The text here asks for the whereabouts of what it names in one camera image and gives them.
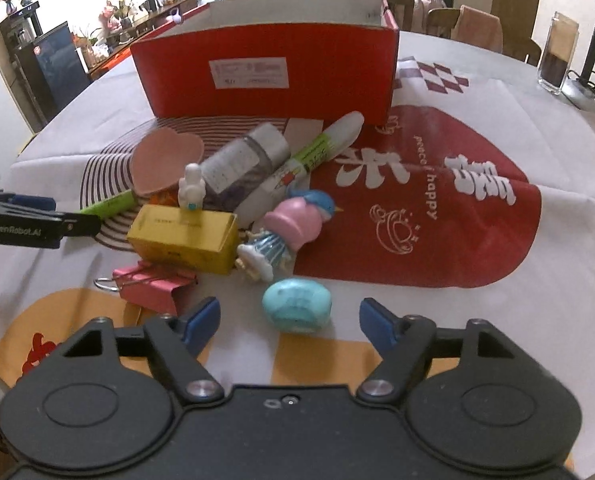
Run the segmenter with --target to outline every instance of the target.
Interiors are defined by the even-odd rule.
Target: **light blue egg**
[[[331,319],[331,293],[312,280],[289,278],[273,283],[262,297],[262,306],[280,332],[313,333]]]

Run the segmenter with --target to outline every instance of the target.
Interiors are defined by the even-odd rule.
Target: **chinese character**
[[[26,358],[26,362],[22,365],[22,373],[27,374],[40,364],[45,357],[56,349],[56,344],[53,341],[42,342],[44,334],[36,332],[33,334],[31,341],[31,350]]]
[[[461,154],[456,158],[445,158],[444,165],[453,171],[453,183],[460,193],[475,195],[478,200],[499,196],[508,205],[517,200],[509,179],[498,176],[495,164],[490,161],[469,163],[468,158]]]
[[[364,167],[367,168],[366,186],[369,189],[376,189],[385,181],[380,173],[380,167],[388,165],[393,176],[400,184],[406,184],[411,178],[411,173],[401,164],[401,158],[397,153],[378,153],[373,148],[362,148],[359,150],[361,158],[357,158],[357,150],[347,148],[341,155],[345,158],[336,158],[335,162],[342,167],[338,171],[335,183],[340,187],[348,187],[353,184],[361,175]],[[345,165],[357,166],[347,171]]]

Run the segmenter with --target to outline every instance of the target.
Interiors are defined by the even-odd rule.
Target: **vase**
[[[11,0],[6,1],[6,13],[8,15],[13,14],[17,10],[17,7],[14,6]]]

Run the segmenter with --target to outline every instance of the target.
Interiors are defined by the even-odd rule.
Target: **tablecloth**
[[[204,274],[190,301],[217,296],[223,318],[202,361],[227,386],[355,387],[378,362],[359,329],[362,298],[439,326],[485,318],[580,401],[583,427],[573,459],[581,476],[590,475],[595,123],[537,86],[513,84],[514,75],[505,82],[466,72],[457,55],[455,63],[437,62],[431,48],[437,43],[408,48],[420,41],[402,36],[388,124],[366,125],[350,149],[311,178],[311,187],[329,192],[343,211],[298,253],[295,273],[331,290],[331,324],[315,337],[280,335],[262,313],[264,285],[236,272]],[[500,63],[510,62],[500,57]],[[30,144],[12,167],[8,188],[53,196],[60,209],[77,210],[130,185],[130,151],[154,124],[201,134],[210,153],[261,120],[154,121],[129,59]],[[321,128],[313,121],[273,121],[294,150]],[[90,317],[133,324],[145,315],[92,290],[95,278],[138,259],[123,240],[134,215],[105,222],[97,240],[65,240],[59,250],[0,246],[0,375],[6,382],[13,384]]]

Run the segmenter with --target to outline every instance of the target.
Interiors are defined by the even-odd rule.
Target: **red cardboard box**
[[[131,46],[156,117],[385,124],[399,30],[386,0],[224,0]]]

